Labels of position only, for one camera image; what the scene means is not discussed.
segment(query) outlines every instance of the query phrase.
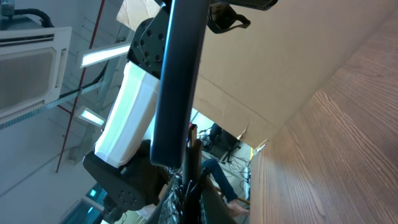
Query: fluorescent light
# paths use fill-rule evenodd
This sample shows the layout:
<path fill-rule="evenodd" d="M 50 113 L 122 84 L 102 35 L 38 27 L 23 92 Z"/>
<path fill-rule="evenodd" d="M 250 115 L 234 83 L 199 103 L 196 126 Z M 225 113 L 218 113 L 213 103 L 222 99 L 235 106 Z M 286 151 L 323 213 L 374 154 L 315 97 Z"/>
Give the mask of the fluorescent light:
<path fill-rule="evenodd" d="M 90 196 L 94 197 L 94 196 L 95 196 L 95 194 L 97 194 L 97 192 L 96 192 L 95 190 L 91 190 L 91 192 L 90 192 Z"/>
<path fill-rule="evenodd" d="M 83 52 L 80 68 L 124 55 L 129 52 L 130 44 L 123 42 Z"/>
<path fill-rule="evenodd" d="M 103 117 L 85 106 L 83 106 L 76 112 L 76 116 L 98 127 L 102 127 L 102 125 L 105 123 L 105 119 Z"/>
<path fill-rule="evenodd" d="M 101 118 L 93 115 L 92 113 L 88 112 L 87 110 L 83 111 L 81 116 L 89 119 L 90 121 L 92 121 L 100 126 L 102 126 L 104 124 L 104 121 Z"/>

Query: wooden panel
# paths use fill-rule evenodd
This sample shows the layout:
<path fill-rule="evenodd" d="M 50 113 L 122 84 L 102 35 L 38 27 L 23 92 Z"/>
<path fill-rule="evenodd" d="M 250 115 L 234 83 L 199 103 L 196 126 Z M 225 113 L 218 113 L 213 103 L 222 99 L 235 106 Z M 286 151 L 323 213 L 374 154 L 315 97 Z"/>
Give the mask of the wooden panel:
<path fill-rule="evenodd" d="M 398 13 L 252 162 L 253 223 L 398 223 Z"/>

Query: cardboard box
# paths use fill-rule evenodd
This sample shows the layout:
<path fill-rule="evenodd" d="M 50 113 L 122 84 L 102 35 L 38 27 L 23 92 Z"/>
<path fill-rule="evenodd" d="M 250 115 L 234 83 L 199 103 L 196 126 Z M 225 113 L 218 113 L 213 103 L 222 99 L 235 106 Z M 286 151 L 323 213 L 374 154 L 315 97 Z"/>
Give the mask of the cardboard box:
<path fill-rule="evenodd" d="M 156 15 L 153 4 L 124 0 L 118 20 L 135 29 Z M 266 12 L 233 6 L 251 25 L 225 34 L 207 29 L 193 107 L 256 147 L 395 7 L 395 0 L 281 0 Z"/>

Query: black strap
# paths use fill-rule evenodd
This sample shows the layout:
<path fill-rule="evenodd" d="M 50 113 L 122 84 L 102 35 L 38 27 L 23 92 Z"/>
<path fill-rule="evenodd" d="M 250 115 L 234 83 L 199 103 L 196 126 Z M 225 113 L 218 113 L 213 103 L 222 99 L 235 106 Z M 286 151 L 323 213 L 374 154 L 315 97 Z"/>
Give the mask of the black strap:
<path fill-rule="evenodd" d="M 232 9 L 231 6 L 228 6 L 228 8 L 225 10 L 225 12 L 222 15 L 218 16 L 215 21 L 213 20 L 213 16 L 211 13 L 212 12 L 211 12 L 211 8 L 210 8 L 207 26 L 215 34 L 223 34 L 225 32 L 228 32 L 228 31 L 238 28 L 238 27 L 245 29 L 245 28 L 249 27 L 250 23 L 251 23 L 250 20 L 248 20 L 243 15 L 237 14 Z M 236 21 L 239 21 L 242 24 L 232 26 Z"/>

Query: black handle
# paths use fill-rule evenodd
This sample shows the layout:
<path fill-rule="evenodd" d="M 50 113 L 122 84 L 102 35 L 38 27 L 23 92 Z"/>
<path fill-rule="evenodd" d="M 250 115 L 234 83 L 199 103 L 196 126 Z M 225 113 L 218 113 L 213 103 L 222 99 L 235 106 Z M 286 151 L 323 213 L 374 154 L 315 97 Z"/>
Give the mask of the black handle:
<path fill-rule="evenodd" d="M 210 0 L 174 0 L 170 11 L 150 161 L 179 168 L 187 146 Z"/>

